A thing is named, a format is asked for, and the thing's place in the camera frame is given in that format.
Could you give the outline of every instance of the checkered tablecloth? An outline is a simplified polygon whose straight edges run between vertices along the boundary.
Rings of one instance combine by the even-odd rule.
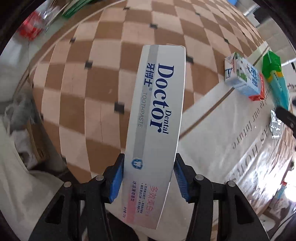
[[[183,111],[224,81],[224,58],[263,43],[226,0],[121,1],[69,29],[31,73],[37,109],[69,170],[86,182],[124,152],[144,44],[186,47]]]

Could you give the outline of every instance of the white fabric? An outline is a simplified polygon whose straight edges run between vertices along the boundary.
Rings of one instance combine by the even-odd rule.
[[[255,67],[262,69],[262,54],[268,45],[262,44],[249,58]],[[231,88],[219,83],[207,95],[182,115],[180,135],[211,109]],[[271,139],[269,130],[270,110],[274,108],[272,94],[263,102],[252,102],[234,90],[205,119],[179,140],[177,152],[185,164],[194,168],[212,182],[225,183],[234,180],[259,212],[276,192],[293,152],[294,138],[285,133],[283,140]],[[243,132],[246,125],[247,136]],[[234,144],[243,133],[244,137]],[[122,216],[121,191],[107,209],[118,218]],[[173,173],[165,206],[156,230],[132,226],[157,241],[181,241],[186,238],[193,204],[181,197]],[[218,220],[218,202],[214,202],[214,224]]]
[[[28,172],[0,121],[0,210],[21,241],[29,239],[62,184],[48,173]]]

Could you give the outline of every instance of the grey stripe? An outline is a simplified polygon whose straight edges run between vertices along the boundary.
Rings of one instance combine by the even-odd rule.
[[[140,117],[141,111],[143,111],[143,109],[141,107],[143,107],[143,105],[145,105],[144,106],[144,114],[142,117],[143,124],[142,124],[142,127],[137,125],[135,145],[134,145],[134,149],[133,149],[133,159],[135,159],[135,158],[142,159],[143,158],[146,132],[147,132],[148,116],[149,116],[149,111],[150,111],[149,107],[150,107],[151,96],[152,96],[152,92],[153,92],[153,90],[150,90],[150,88],[153,88],[154,76],[155,76],[155,72],[157,71],[157,66],[156,66],[157,53],[158,53],[158,45],[151,45],[150,49],[149,49],[149,54],[148,54],[146,66],[148,65],[148,63],[155,64],[154,74],[153,74],[153,78],[150,80],[152,82],[152,84],[150,84],[150,86],[148,86],[147,84],[146,85],[143,84],[143,88],[142,88],[142,95],[141,95],[140,107],[139,107],[139,112],[138,112],[138,122],[139,122],[139,117]],[[142,103],[142,101],[144,101],[143,100],[144,95],[146,95],[146,99],[145,99],[145,103]]]

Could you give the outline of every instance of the white toothpaste box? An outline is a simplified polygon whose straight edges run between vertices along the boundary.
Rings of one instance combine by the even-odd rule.
[[[233,53],[225,59],[225,83],[246,96],[260,95],[259,73],[245,58]]]
[[[145,45],[139,63],[126,141],[122,219],[156,229],[179,139],[185,47]]]

